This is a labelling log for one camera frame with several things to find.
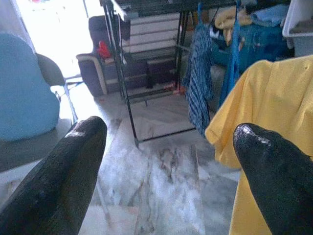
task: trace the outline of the blue cloth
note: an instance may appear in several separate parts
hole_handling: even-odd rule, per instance
[[[235,86],[235,81],[239,78],[239,31],[240,26],[238,20],[235,20],[233,27],[231,52],[229,55],[229,61],[227,64],[227,70],[224,76],[223,86],[221,90],[221,96],[219,101],[219,107],[223,104],[224,100]]]
[[[58,123],[59,110],[29,45],[0,33],[0,139],[15,141],[48,132]]]
[[[279,4],[266,9],[255,11],[251,14],[253,23],[265,26],[275,27],[287,16],[289,5]]]
[[[213,97],[211,47],[209,25],[197,25],[182,86],[186,87],[189,120],[202,136],[210,122],[207,102]]]

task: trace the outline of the marble floor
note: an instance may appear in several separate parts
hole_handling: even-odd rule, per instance
[[[119,94],[93,98],[85,84],[70,93],[80,119],[97,115],[108,126],[105,156],[81,235],[228,234],[239,172],[214,161],[214,147],[207,140],[190,131],[136,148]],[[132,108],[140,138],[191,127],[182,95]],[[62,115],[68,117],[66,106]]]

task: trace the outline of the light blue cushion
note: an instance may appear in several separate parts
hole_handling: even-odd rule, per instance
[[[0,139],[48,132],[58,123],[59,111],[32,49],[22,39],[0,33]]]

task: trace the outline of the clothes drying rack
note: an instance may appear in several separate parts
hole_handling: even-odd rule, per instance
[[[119,0],[118,3],[115,0],[100,0],[101,5],[104,8],[105,12],[105,20],[107,25],[107,31],[109,35],[109,40],[112,48],[112,53],[115,60],[116,71],[118,82],[120,85],[121,96],[125,100],[129,112],[130,122],[133,130],[134,141],[136,147],[139,146],[140,143],[145,141],[151,141],[175,134],[180,134],[183,132],[195,130],[195,128],[188,128],[181,131],[176,131],[173,133],[168,133],[164,135],[159,135],[146,139],[138,139],[134,118],[132,114],[131,103],[142,102],[145,101],[147,105],[147,100],[155,99],[159,97],[164,97],[168,95],[172,95],[174,91],[179,88],[180,89],[180,75],[179,71],[181,68],[181,57],[182,50],[184,47],[185,34],[187,31],[188,18],[191,15],[193,27],[195,27],[195,15],[194,12],[197,10],[199,0]],[[202,8],[204,10],[215,8],[215,7],[223,7],[223,6],[231,6],[235,5],[235,0],[202,0]],[[128,95],[127,87],[125,84],[125,78],[123,73],[123,48],[122,48],[122,36],[121,36],[121,21],[128,22],[130,21],[129,11],[125,11],[123,9],[128,8],[131,12],[136,12],[140,16],[155,16],[169,13],[180,13],[179,15],[179,24],[177,30],[177,40],[176,47],[173,54],[175,54],[175,87],[159,89],[150,92],[144,92],[140,94]],[[158,51],[154,51],[150,54],[155,55],[155,58],[163,58],[168,56],[166,50],[159,49]]]

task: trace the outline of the yellow shirt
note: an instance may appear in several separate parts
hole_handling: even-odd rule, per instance
[[[241,168],[232,136],[240,123],[273,130],[313,156],[313,56],[281,62],[260,61],[238,80],[206,129],[215,159]],[[237,187],[230,235],[270,235],[271,232],[242,173]]]

